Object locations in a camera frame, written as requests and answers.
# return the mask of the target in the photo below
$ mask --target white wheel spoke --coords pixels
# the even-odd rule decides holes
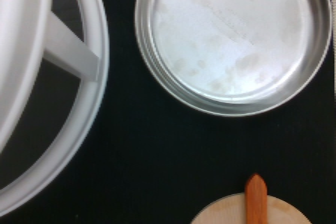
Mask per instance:
[[[54,13],[49,14],[43,58],[81,79],[96,81],[99,58]]]

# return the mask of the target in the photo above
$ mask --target white wheel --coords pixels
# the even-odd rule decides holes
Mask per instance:
[[[51,0],[0,0],[0,27],[12,29],[10,38],[0,34],[0,57],[7,59],[0,62],[0,151],[24,110],[42,57],[81,78],[70,115],[54,142],[31,168],[0,191],[0,216],[27,202],[55,178],[99,110],[109,63],[106,17],[100,0],[78,0],[78,4],[85,44],[51,13]]]

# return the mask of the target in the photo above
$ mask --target white rim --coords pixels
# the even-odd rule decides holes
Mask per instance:
[[[78,0],[85,43],[100,58],[97,82],[81,81],[73,109],[55,140],[33,167],[0,191],[0,216],[18,208],[49,184],[81,146],[103,97],[109,39],[102,1]]]

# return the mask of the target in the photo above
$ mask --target round metal tray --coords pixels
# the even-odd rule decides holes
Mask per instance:
[[[135,14],[154,78],[195,109],[252,115],[307,85],[330,44],[328,0],[138,0]]]

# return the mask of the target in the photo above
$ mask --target black tablecloth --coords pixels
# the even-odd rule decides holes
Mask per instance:
[[[273,111],[222,118],[186,107],[141,59],[135,1],[105,1],[111,68],[96,122],[73,160],[42,193],[0,223],[184,224],[243,192],[258,172],[268,194],[313,224],[336,223],[334,68],[322,68]]]

